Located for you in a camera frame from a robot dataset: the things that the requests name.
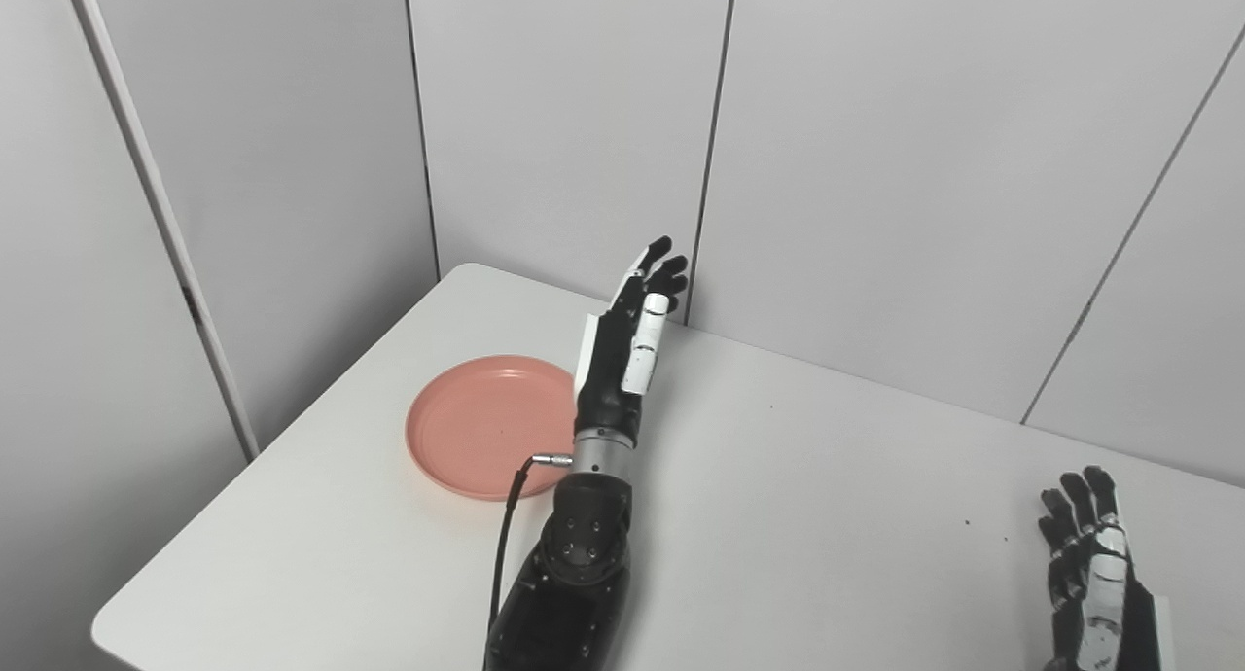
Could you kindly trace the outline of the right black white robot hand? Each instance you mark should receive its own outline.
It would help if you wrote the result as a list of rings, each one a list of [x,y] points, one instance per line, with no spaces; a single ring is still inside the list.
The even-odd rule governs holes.
[[[1099,466],[1064,472],[1040,500],[1052,605],[1045,669],[1170,670],[1169,615],[1137,576],[1112,476]]]

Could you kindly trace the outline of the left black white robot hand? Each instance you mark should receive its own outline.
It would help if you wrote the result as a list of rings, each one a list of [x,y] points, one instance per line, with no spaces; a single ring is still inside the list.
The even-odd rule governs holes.
[[[650,242],[605,311],[586,317],[575,371],[576,434],[637,438],[666,320],[688,289],[688,258],[672,249],[671,237]]]

